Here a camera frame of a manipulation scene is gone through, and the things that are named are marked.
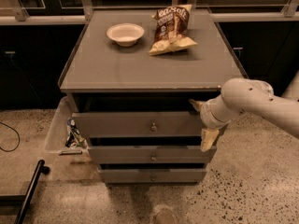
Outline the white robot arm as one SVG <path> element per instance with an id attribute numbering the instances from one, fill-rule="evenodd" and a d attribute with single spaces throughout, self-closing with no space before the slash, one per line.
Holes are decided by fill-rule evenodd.
<path id="1" fill-rule="evenodd" d="M 278 97 L 270 84 L 261 80 L 232 78 L 221 94 L 208 101 L 189 100 L 203 123 L 201 150 L 211 149 L 220 129 L 248 112 L 271 122 L 286 133 L 299 137 L 299 103 Z"/>

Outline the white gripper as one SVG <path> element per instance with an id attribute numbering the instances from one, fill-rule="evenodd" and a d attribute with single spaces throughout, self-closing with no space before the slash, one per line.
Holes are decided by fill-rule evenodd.
<path id="1" fill-rule="evenodd" d="M 200 118 L 206 126 L 201 131 L 201 151 L 206 152 L 211 149 L 217 139 L 218 129 L 225 126 L 232 119 L 231 110 L 221 98 L 210 99 L 207 102 L 190 99 L 189 103 L 197 112 L 200 111 Z"/>

